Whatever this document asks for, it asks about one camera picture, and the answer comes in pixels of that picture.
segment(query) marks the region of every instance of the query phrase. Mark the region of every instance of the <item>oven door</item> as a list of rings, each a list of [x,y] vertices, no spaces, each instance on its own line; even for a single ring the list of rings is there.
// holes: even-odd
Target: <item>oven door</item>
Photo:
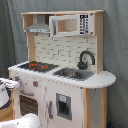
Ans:
[[[14,90],[13,96],[16,119],[28,113],[33,113],[39,116],[42,126],[45,127],[45,105],[43,92],[40,92],[37,89],[30,89],[21,86]]]
[[[47,128],[83,128],[83,90],[47,81]]]

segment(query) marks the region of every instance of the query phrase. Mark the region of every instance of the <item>door handle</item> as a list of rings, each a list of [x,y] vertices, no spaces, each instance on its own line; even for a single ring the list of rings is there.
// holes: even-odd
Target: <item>door handle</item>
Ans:
[[[51,108],[52,108],[52,101],[49,102],[49,106],[48,106],[48,113],[49,113],[49,118],[50,119],[53,119],[53,115],[52,115],[52,111],[51,111]]]
[[[56,20],[52,19],[53,23],[53,35],[56,35]]]
[[[21,90],[20,92],[21,92],[23,95],[26,95],[26,96],[34,96],[33,93],[26,93],[26,92],[24,92],[24,90]]]

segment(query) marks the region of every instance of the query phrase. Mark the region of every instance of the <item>sink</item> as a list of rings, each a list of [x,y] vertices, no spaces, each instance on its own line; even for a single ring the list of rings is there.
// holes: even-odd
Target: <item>sink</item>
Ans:
[[[77,73],[78,77],[76,77],[76,76],[75,77],[67,76],[68,73],[72,73],[72,74]],[[86,71],[86,70],[80,70],[80,69],[74,69],[74,68],[66,67],[66,68],[62,68],[62,69],[54,72],[53,75],[58,76],[58,77],[63,77],[63,78],[83,81],[83,80],[88,79],[92,75],[94,75],[94,73],[91,72],[91,71]]]

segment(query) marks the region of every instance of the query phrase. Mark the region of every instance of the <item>stovetop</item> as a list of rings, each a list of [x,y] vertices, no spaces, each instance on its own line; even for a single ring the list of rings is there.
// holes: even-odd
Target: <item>stovetop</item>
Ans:
[[[48,64],[48,63],[32,61],[32,62],[28,62],[28,63],[23,64],[23,65],[18,66],[18,67],[46,73],[46,72],[48,72],[54,68],[59,67],[59,65],[53,65],[53,64]]]

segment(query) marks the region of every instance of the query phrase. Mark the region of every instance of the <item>toy kitchen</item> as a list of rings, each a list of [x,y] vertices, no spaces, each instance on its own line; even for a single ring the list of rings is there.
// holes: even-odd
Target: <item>toy kitchen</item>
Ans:
[[[106,128],[107,87],[116,77],[103,71],[103,13],[22,13],[28,61],[9,68],[21,84],[15,118],[34,113],[42,128]]]

